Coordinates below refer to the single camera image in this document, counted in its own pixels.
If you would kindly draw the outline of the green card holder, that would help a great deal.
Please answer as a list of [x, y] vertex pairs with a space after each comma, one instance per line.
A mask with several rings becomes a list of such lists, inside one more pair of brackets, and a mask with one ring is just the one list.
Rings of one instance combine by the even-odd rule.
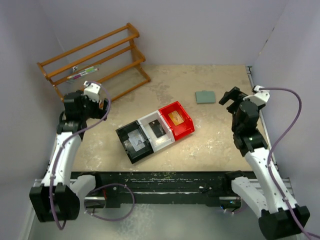
[[216, 102], [216, 94], [214, 91], [196, 91], [195, 99], [197, 104], [214, 104]]

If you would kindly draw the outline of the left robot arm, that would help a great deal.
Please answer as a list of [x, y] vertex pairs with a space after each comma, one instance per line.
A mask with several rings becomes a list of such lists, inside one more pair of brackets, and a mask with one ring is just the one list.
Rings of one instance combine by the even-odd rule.
[[56, 145], [47, 171], [38, 186], [33, 186], [29, 199], [37, 219], [45, 222], [66, 222], [79, 216], [86, 195], [93, 190], [93, 175], [78, 177], [71, 182], [76, 153], [83, 142], [85, 131], [90, 129], [88, 119], [106, 120], [111, 98], [100, 100], [81, 90], [65, 95], [64, 110], [56, 128]]

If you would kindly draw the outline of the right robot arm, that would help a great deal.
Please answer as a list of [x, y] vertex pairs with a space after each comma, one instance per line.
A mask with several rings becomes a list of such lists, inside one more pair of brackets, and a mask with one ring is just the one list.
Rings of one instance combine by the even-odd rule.
[[267, 240], [277, 240], [304, 234], [310, 218], [306, 206], [300, 206], [289, 192], [274, 162], [273, 150], [257, 128], [260, 110], [270, 98], [268, 88], [256, 85], [252, 95], [247, 95], [238, 87], [224, 93], [220, 105], [232, 100], [226, 109], [232, 114], [231, 130], [235, 147], [251, 166], [260, 190], [240, 172], [232, 172], [230, 186], [255, 213], [262, 235]]

